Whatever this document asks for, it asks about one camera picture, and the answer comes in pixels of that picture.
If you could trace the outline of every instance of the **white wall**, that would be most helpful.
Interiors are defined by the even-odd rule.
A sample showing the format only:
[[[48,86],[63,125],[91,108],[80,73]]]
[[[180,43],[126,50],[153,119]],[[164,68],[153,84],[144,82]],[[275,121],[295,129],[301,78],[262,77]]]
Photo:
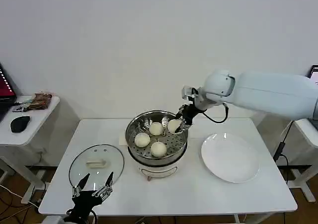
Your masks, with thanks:
[[[304,75],[318,60],[317,0],[0,0],[0,18],[0,60],[21,92],[62,98],[53,153],[79,118],[177,111],[183,85],[215,68]]]

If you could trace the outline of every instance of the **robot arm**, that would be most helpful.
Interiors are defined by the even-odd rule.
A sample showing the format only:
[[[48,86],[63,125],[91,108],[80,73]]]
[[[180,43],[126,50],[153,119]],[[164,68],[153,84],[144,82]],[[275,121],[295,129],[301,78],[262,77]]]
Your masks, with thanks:
[[[215,71],[203,87],[185,86],[182,98],[193,103],[183,105],[177,114],[177,119],[182,117],[180,130],[188,129],[197,114],[225,103],[291,120],[318,118],[318,87],[300,75],[246,72],[234,77],[228,71]]]

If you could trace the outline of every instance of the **wooden floor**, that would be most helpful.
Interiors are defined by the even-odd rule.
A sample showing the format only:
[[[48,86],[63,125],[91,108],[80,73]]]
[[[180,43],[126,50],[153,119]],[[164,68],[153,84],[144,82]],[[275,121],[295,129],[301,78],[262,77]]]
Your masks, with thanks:
[[[46,181],[50,181],[54,175],[54,171],[48,171],[44,176]],[[7,178],[3,185],[13,192],[22,196],[26,189],[28,188],[28,182],[24,180],[20,175],[16,174],[12,177]],[[309,181],[309,186],[316,197],[318,199],[318,176],[315,176]],[[317,203],[308,203],[303,196],[301,190],[293,189],[292,193],[298,203],[297,211],[293,213],[286,213],[286,224],[318,224],[318,204]],[[33,201],[35,202],[42,196],[42,192],[36,192],[33,197]],[[0,197],[8,204],[11,202],[11,195],[1,188]],[[12,204],[14,206],[22,206],[20,203],[20,199],[16,196],[13,197]],[[0,201],[0,213],[3,212],[7,208],[3,202]],[[17,214],[16,218],[10,218],[1,222],[5,217],[9,217],[12,214],[22,210],[23,207],[20,208],[12,208],[10,207],[4,214],[0,216],[1,224],[21,224],[22,220],[26,214],[26,210]],[[34,208],[28,209],[28,213],[23,224],[35,224],[41,223],[44,219],[44,216],[36,213]],[[109,217],[109,218],[98,218],[99,224],[134,224],[139,218],[138,217]],[[216,223],[232,223],[234,222],[232,216],[195,216],[195,217],[147,217],[144,219],[146,224],[216,224]],[[274,214],[269,219],[262,222],[263,224],[283,224],[283,214]]]

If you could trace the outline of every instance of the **cable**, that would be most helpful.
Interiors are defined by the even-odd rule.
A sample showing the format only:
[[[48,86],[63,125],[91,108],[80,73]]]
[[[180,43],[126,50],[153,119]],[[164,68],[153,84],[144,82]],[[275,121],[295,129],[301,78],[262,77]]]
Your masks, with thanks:
[[[23,199],[23,197],[21,197],[20,195],[17,195],[16,193],[11,192],[9,189],[7,189],[6,187],[2,186],[1,184],[0,184],[0,187],[6,189],[8,192],[12,193],[13,195],[16,195],[17,197]],[[39,207],[38,207],[37,205],[35,205],[34,203],[32,203],[32,202],[30,202],[30,201],[28,201],[28,203],[32,204],[32,205],[35,206],[37,209],[39,209]]]
[[[287,138],[287,135],[288,135],[288,133],[289,133],[289,131],[290,131],[290,128],[291,128],[292,125],[293,125],[293,122],[294,122],[294,121],[292,121],[292,122],[290,123],[290,125],[289,125],[289,127],[288,127],[288,130],[287,130],[287,132],[286,132],[286,135],[285,135],[285,137],[284,137],[284,139],[283,139],[283,142],[285,142],[285,140],[286,140],[286,138]]]
[[[210,118],[207,114],[205,114],[204,112],[202,113],[206,118],[208,118],[210,121],[213,121],[214,123],[223,123],[227,120],[228,115],[229,115],[229,107],[227,106],[227,104],[223,103],[224,107],[225,107],[225,118],[222,121],[215,121],[212,118]]]
[[[34,189],[35,189],[35,187],[33,186],[33,190],[32,190],[32,194],[31,194],[30,200],[32,199],[32,197],[33,197],[33,195],[34,195]],[[6,204],[7,206],[10,206],[11,208],[23,208],[23,207],[28,206],[28,204],[25,204],[25,205],[22,205],[22,206],[15,206],[15,205],[12,205],[12,203],[11,203],[11,204],[8,204],[8,203],[6,203],[1,197],[0,197],[0,201],[3,202],[4,204]]]
[[[0,201],[3,202],[4,204],[6,204],[7,206],[9,206],[10,208],[23,208],[23,207],[26,207],[28,206],[28,204],[25,204],[23,206],[15,206],[15,205],[12,205],[12,204],[8,204],[7,202],[5,202],[1,197],[0,197]]]
[[[7,204],[7,203],[4,202],[4,204],[7,205],[7,208],[6,208],[3,212],[0,213],[0,216],[1,216],[3,213],[5,213],[5,212],[10,208],[10,206],[11,206],[11,204],[12,204],[12,201],[13,201],[13,196],[11,195],[11,202],[10,202],[10,204]]]
[[[19,224],[22,224],[22,222],[20,222],[20,220],[19,220],[19,218],[17,217],[17,216],[13,216],[15,219],[16,219],[16,221],[19,223]]]
[[[90,210],[90,212],[93,213],[93,215],[94,215],[95,221],[93,221],[93,223],[97,224],[97,215],[96,215],[96,213],[93,210]]]
[[[44,183],[44,190],[43,190],[43,193],[42,193],[42,196],[41,196],[41,199],[43,200],[44,196],[45,196],[45,193],[46,193],[46,183],[45,181],[43,181]]]
[[[289,166],[287,157],[284,154],[281,154],[280,156],[282,156],[286,159],[286,164],[287,164],[287,166]],[[287,175],[286,175],[286,184],[288,185],[288,170],[287,170]],[[286,213],[284,213],[284,224],[285,223],[286,223]]]
[[[141,222],[143,219],[145,219],[145,217],[139,218],[137,221],[135,221],[135,224],[138,224],[139,222]]]
[[[283,149],[284,149],[284,147],[285,147],[285,140],[286,140],[286,138],[287,138],[287,136],[288,136],[288,133],[289,133],[289,131],[290,131],[292,125],[293,125],[293,122],[294,122],[294,121],[290,122],[290,125],[289,125],[289,127],[288,127],[287,132],[286,132],[286,135],[285,135],[283,141],[279,143],[279,146],[278,146],[278,148],[277,148],[277,150],[276,150],[276,152],[275,152],[275,154],[274,154],[274,156],[273,156],[273,160],[274,160],[275,162],[278,160],[279,156],[280,156],[280,155],[282,154],[282,152],[283,152]]]
[[[24,209],[22,209],[22,210],[16,212],[15,214],[11,215],[10,217],[7,217],[7,218],[4,218],[4,219],[0,220],[0,223],[2,223],[2,222],[4,222],[5,220],[8,220],[8,219],[14,217],[14,216],[17,215],[18,213],[23,212],[24,210],[27,210],[27,209],[29,209],[29,208],[31,208],[31,207],[32,207],[32,206],[29,206],[29,207],[27,207],[27,208],[24,208]]]
[[[28,169],[31,169],[31,168],[33,168],[34,166],[38,165],[41,161],[42,161],[42,152],[40,152],[40,159],[39,159],[39,161],[37,161],[34,165],[28,167]]]

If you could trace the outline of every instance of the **computer mouse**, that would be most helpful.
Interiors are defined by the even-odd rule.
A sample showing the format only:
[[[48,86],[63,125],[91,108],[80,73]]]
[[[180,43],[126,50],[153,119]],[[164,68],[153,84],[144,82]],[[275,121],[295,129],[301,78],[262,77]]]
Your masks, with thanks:
[[[24,131],[29,121],[30,121],[29,116],[20,116],[18,118],[15,118],[13,121],[11,121],[11,124],[10,124],[11,131],[13,133],[20,133]]]

